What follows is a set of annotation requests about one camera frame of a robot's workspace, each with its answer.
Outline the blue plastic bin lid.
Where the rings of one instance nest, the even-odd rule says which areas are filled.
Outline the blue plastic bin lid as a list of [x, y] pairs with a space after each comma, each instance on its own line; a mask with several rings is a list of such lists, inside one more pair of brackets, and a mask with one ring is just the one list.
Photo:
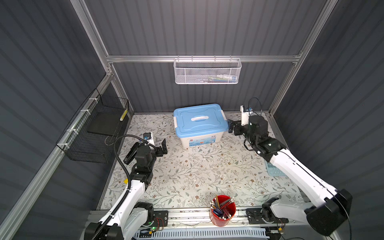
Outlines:
[[179, 138], [216, 134], [229, 129], [228, 121], [218, 104], [176, 109], [174, 120]]

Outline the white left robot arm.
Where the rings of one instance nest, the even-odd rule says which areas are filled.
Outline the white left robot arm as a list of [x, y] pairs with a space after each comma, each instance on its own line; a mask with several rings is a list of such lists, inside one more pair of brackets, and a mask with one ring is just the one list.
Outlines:
[[97, 222], [90, 223], [84, 233], [85, 240], [134, 240], [163, 230], [165, 221], [155, 216], [151, 203], [140, 202], [153, 178], [158, 157], [168, 153], [167, 140], [155, 146], [152, 133], [133, 136], [137, 142], [126, 159], [118, 162], [127, 178], [126, 187], [114, 206]]

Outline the white plastic storage bin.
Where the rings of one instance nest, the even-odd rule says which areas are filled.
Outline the white plastic storage bin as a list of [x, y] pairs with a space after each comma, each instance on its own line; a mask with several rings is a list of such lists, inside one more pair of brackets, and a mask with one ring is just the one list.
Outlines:
[[196, 136], [196, 137], [189, 137], [189, 138], [179, 138], [182, 142], [182, 145], [184, 148], [190, 148], [200, 145], [206, 145], [206, 144], [212, 144], [219, 142], [225, 132], [220, 132], [216, 134], [210, 134], [210, 135], [202, 135], [202, 136]]

